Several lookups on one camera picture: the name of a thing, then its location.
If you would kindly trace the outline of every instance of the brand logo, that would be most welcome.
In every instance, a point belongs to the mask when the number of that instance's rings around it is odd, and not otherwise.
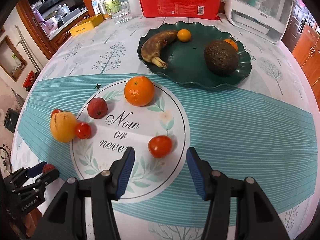
[[[23,208],[21,208],[22,211],[25,211],[28,207],[32,206],[34,203],[36,203],[37,200],[34,199],[33,201],[31,201],[29,204],[25,205]]]

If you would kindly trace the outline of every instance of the blue gripper pad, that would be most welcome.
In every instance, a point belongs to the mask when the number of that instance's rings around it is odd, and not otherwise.
[[[128,181],[130,178],[130,174],[133,168],[134,160],[135,160],[135,153],[134,149],[132,147],[128,147],[127,150],[124,152],[125,154],[128,154],[123,166],[122,170],[120,171],[120,174],[118,176],[118,188],[116,190],[116,198],[120,199],[120,197],[124,194],[125,189],[127,188]]]
[[[203,165],[202,162],[205,162],[205,161],[202,161],[199,158],[199,155],[197,154],[194,147],[190,147],[187,150],[187,164],[193,180],[193,184],[195,185],[196,191],[198,195],[202,198],[202,200],[207,200],[208,194],[205,190],[205,184],[206,184],[205,177],[207,176],[206,174],[203,173],[203,168],[206,168],[206,167],[205,165]]]
[[[37,164],[36,166],[33,166],[32,168],[29,168],[27,170],[26,176],[28,178],[34,178],[35,176],[38,176],[40,173],[42,173],[43,166],[45,166],[46,162],[41,162]]]

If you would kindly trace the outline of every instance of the barcode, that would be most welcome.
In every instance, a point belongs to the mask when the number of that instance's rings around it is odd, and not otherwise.
[[[198,15],[203,15],[204,6],[198,6]]]

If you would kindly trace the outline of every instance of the metal screw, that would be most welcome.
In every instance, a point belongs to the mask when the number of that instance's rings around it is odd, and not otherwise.
[[[254,183],[254,178],[251,178],[251,177],[247,177],[246,181],[250,184],[253,184]]]
[[[217,170],[213,170],[213,171],[211,171],[211,174],[212,174],[212,176],[220,177],[221,172],[220,172],[220,171],[217,171]]]
[[[107,177],[111,174],[111,172],[109,170],[104,170],[101,172],[101,175],[104,176],[104,177]]]
[[[70,177],[70,178],[67,179],[67,182],[69,184],[75,183],[76,182],[76,178],[75,177]]]

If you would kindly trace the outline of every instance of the white storage box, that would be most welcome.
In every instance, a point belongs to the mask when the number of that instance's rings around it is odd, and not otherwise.
[[[226,0],[225,12],[235,26],[276,43],[282,39],[295,0]]]

